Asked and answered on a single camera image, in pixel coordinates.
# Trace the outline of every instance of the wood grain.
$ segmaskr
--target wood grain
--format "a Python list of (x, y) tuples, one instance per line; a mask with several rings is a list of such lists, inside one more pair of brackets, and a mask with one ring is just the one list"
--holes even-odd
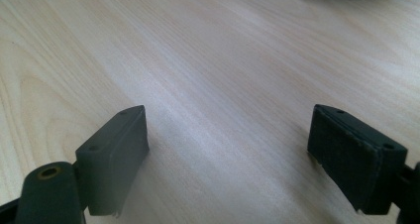
[(144, 104), (125, 213), (88, 223), (395, 223), (306, 145), (321, 103), (420, 160), (419, 19), (420, 0), (0, 0), (0, 202)]

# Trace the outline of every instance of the textured black surface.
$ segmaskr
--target textured black surface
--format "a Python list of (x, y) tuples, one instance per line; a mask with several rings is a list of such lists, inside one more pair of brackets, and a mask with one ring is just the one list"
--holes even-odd
[(121, 210), (148, 151), (144, 106), (121, 111), (77, 149), (80, 196), (91, 215)]
[(316, 105), (308, 152), (356, 210), (388, 212), (393, 183), (407, 156), (404, 147), (344, 111)]

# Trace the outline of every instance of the clamp jaw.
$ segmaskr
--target clamp jaw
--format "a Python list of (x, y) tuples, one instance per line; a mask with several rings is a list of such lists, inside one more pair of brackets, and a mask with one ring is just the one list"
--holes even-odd
[(405, 147), (349, 113), (316, 105), (308, 152), (356, 210), (385, 215), (393, 202), (397, 223), (420, 223), (420, 163), (404, 164)]
[(51, 163), (25, 178), (20, 199), (0, 207), (0, 224), (84, 224), (118, 214), (149, 151), (144, 106), (119, 112), (76, 151), (77, 161)]

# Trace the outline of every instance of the dark plastic part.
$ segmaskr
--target dark plastic part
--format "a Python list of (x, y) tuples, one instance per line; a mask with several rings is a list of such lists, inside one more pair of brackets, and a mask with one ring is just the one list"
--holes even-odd
[(0, 206), (0, 223), (1, 224), (14, 224), (16, 213), (18, 212), (19, 199)]
[(91, 215), (121, 211), (148, 151), (144, 106), (121, 111), (77, 149), (80, 196)]
[(401, 209), (397, 223), (420, 223), (420, 164), (405, 167), (396, 180), (393, 202)]
[(84, 223), (71, 164), (52, 163), (28, 174), (19, 201), (16, 223)]
[(386, 214), (407, 150), (339, 109), (316, 105), (308, 151), (356, 210)]

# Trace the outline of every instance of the light wood surface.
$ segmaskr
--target light wood surface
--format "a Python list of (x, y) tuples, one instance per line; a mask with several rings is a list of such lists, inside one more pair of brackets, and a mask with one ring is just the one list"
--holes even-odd
[(122, 218), (395, 223), (357, 214), (306, 145), (316, 103), (420, 161), (420, 0), (0, 0), (0, 202), (144, 104)]

